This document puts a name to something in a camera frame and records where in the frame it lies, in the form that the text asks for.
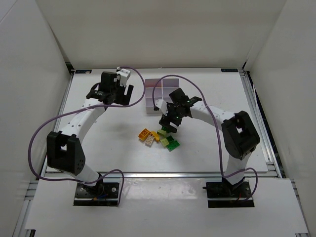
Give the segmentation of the dark green square lego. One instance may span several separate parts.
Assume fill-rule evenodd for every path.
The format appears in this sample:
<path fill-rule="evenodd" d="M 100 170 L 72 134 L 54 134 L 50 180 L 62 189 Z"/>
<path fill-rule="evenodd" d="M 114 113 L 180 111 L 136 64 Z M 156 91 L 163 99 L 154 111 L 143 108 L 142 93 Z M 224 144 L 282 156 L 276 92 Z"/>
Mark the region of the dark green square lego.
<path fill-rule="evenodd" d="M 166 131 L 167 133 L 170 132 L 165 126 L 163 126 L 161 129 L 162 129 L 163 131 Z"/>

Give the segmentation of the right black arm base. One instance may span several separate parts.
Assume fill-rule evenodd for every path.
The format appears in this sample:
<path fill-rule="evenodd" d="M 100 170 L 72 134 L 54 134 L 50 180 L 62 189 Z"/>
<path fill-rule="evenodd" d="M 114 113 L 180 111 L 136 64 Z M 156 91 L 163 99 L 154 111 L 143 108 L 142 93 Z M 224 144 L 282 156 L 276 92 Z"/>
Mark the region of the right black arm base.
<path fill-rule="evenodd" d="M 255 207 L 248 181 L 231 185 L 228 181 L 206 182 L 208 208 L 251 208 Z"/>

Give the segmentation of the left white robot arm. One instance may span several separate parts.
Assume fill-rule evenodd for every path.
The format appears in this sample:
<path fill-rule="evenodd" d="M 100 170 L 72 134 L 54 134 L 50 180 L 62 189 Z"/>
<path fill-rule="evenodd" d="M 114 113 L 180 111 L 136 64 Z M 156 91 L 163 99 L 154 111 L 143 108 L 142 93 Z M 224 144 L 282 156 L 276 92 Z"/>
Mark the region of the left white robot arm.
<path fill-rule="evenodd" d="M 130 71 L 117 70 L 115 73 L 103 72 L 101 81 L 92 86 L 83 103 L 84 108 L 58 132 L 50 132 L 46 139 L 47 163 L 63 173 L 80 180 L 84 186 L 93 191 L 101 189 L 100 174 L 86 164 L 81 142 L 96 120 L 106 111 L 103 105 L 113 103 L 127 106 L 130 102 L 133 86 L 127 86 Z"/>

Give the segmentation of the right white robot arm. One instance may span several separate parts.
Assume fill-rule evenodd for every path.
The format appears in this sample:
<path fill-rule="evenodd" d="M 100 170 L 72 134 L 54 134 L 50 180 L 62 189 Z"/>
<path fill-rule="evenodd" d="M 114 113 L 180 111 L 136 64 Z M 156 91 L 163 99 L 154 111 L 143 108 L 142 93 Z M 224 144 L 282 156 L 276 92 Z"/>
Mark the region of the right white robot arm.
<path fill-rule="evenodd" d="M 219 147 L 225 147 L 229 154 L 227 167 L 220 166 L 222 181 L 232 191 L 236 190 L 244 182 L 249 157 L 260 143 L 249 114 L 209 106 L 202 98 L 189 98 L 180 88 L 170 93 L 169 97 L 171 102 L 163 99 L 154 101 L 154 110 L 162 113 L 159 124 L 167 131 L 176 133 L 182 119 L 190 117 L 215 127 Z"/>

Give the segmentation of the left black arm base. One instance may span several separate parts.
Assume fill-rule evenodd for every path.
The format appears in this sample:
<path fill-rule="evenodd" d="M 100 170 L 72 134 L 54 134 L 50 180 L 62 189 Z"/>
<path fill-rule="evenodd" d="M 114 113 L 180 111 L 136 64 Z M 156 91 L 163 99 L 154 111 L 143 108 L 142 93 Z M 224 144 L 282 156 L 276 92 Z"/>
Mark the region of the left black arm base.
<path fill-rule="evenodd" d="M 98 182 L 96 186 L 78 183 L 76 186 L 74 206 L 118 206 L 119 182 Z"/>

